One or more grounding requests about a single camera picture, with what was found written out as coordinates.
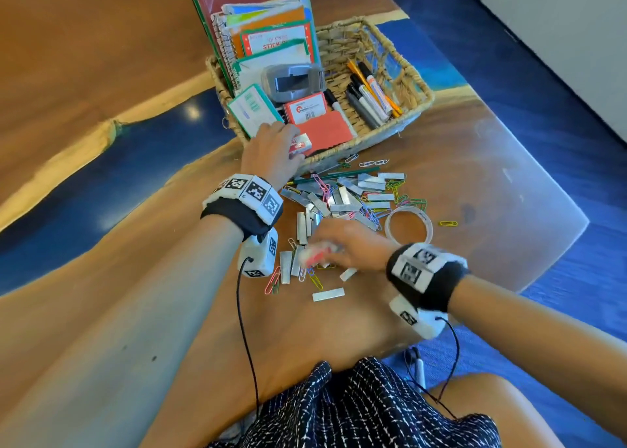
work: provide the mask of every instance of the red notebook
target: red notebook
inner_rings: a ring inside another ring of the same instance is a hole
[[[304,152],[309,156],[315,151],[327,150],[353,139],[346,121],[339,111],[331,111],[298,125],[302,135],[309,136],[312,148]]]

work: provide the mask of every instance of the forearm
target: forearm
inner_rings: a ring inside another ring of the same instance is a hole
[[[627,439],[627,344],[571,317],[468,276],[450,313],[515,365]]]
[[[0,445],[137,446],[242,238],[225,217],[202,219],[40,378]]]

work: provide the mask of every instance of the patterned dress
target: patterned dress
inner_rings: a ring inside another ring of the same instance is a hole
[[[302,383],[263,405],[259,419],[227,447],[484,447],[501,446],[487,415],[449,420],[374,357],[331,373],[319,363]]]

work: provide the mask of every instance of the white wall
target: white wall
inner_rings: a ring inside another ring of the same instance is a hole
[[[481,0],[627,141],[627,0]]]

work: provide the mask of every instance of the person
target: person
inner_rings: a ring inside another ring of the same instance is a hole
[[[280,189],[303,159],[288,157],[297,133],[291,125],[262,125],[243,152],[241,173]],[[142,442],[226,269],[250,233],[247,224],[222,214],[215,206],[206,213],[54,362],[2,420],[1,446],[130,448]],[[322,221],[314,238],[342,247],[328,256],[330,262],[387,271],[406,294],[408,283],[390,269],[405,247],[358,222],[333,218]],[[625,342],[468,274],[456,262],[445,276],[441,271],[418,295],[419,306],[448,311],[553,392],[627,439]],[[457,419],[374,358],[340,373],[322,362],[302,383],[263,404],[239,444],[562,446],[521,392],[497,376],[454,378],[442,403]]]

